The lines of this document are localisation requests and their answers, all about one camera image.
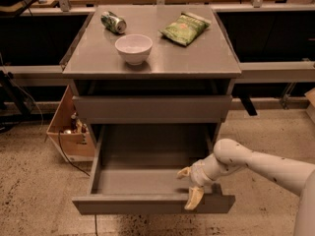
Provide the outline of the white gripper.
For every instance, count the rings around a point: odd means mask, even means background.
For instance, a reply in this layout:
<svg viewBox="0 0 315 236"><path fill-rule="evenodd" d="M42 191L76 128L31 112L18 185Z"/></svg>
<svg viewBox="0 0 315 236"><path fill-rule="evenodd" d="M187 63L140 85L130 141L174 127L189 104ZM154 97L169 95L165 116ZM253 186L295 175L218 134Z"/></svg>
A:
<svg viewBox="0 0 315 236"><path fill-rule="evenodd" d="M194 187L189 188L186 210L195 209L204 196L202 187L218 179L218 164L214 158L200 159L190 166L184 167L176 174L177 179L191 178Z"/></svg>

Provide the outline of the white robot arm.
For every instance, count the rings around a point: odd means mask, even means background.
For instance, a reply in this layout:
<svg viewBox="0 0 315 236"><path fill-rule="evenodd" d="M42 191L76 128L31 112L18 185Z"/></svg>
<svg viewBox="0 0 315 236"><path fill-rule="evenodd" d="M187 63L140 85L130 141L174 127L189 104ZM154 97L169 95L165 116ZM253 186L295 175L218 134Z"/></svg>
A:
<svg viewBox="0 0 315 236"><path fill-rule="evenodd" d="M261 153L231 139L217 141L212 154L177 173L178 179L189 177L192 183L185 209L198 206L205 186L242 168L299 196L293 236L315 236L315 165Z"/></svg>

